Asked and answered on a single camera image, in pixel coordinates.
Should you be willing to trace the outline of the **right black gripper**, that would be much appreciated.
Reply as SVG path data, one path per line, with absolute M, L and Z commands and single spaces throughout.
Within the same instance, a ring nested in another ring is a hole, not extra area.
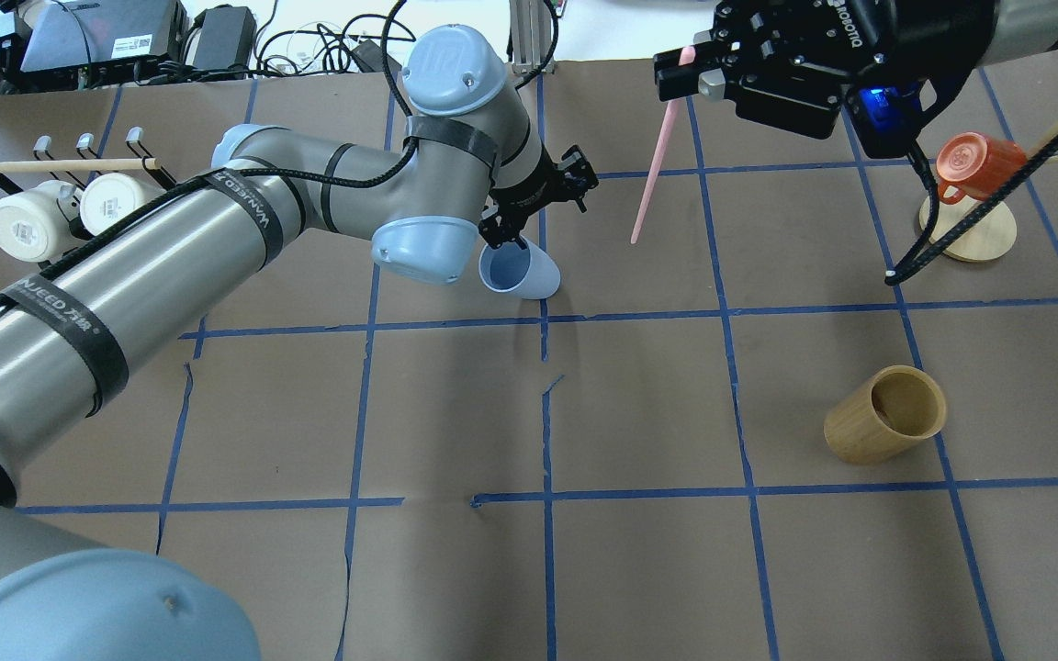
M 868 157 L 894 159 L 956 100 L 992 30 L 991 1 L 722 1 L 713 29 L 655 56 L 655 84 L 659 100 L 731 100 L 802 137 L 847 114 Z

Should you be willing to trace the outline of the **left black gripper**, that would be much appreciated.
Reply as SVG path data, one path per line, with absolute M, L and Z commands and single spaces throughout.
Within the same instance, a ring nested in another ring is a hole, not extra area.
M 572 145 L 561 162 L 542 150 L 537 165 L 519 183 L 497 185 L 492 189 L 496 209 L 484 209 L 479 237 L 492 250 L 505 243 L 528 250 L 522 231 L 534 213 L 551 204 L 572 202 L 579 213 L 588 212 L 585 196 L 599 185 L 599 175 L 579 145 Z

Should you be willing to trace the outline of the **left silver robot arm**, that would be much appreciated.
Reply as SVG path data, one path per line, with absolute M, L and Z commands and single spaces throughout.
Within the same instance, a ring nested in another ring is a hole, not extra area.
M 0 660 L 259 660 L 235 599 L 174 561 L 109 547 L 18 513 L 18 476 L 109 405 L 166 343 L 307 229 L 371 243 L 381 269 L 453 284 L 512 244 L 547 298 L 561 276 L 522 239 L 550 204 L 599 183 L 579 147 L 550 157 L 482 34 L 434 27 L 400 71 L 400 153 L 231 127 L 208 171 L 0 292 Z

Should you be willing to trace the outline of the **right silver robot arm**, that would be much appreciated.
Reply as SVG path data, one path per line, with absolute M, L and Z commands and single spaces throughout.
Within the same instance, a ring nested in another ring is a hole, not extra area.
M 652 60 L 660 100 L 819 140 L 847 114 L 867 157 L 898 159 L 979 67 L 1058 50 L 1058 1 L 720 1 L 693 50 Z

